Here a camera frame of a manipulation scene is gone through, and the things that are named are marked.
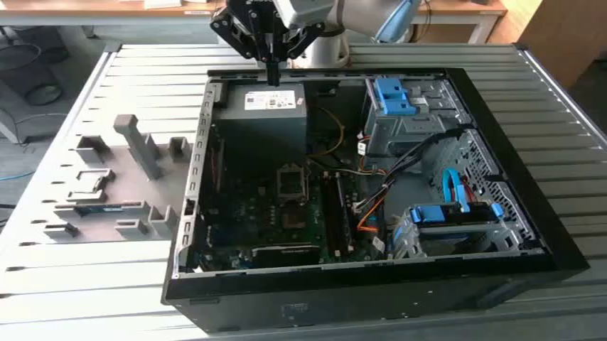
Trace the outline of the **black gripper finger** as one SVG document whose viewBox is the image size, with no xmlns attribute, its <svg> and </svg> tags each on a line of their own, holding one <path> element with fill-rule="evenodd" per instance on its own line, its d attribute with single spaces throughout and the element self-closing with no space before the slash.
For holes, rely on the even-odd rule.
<svg viewBox="0 0 607 341">
<path fill-rule="evenodd" d="M 244 27 L 228 9 L 221 9 L 213 16 L 210 28 L 222 41 L 236 50 L 244 59 L 262 62 L 266 72 L 266 84 L 272 85 L 272 54 L 266 35 L 253 34 Z"/>
<path fill-rule="evenodd" d="M 296 59 L 324 31 L 324 23 L 304 26 L 290 35 L 281 22 L 273 23 L 272 30 L 272 85 L 280 85 L 280 64 Z"/>
</svg>

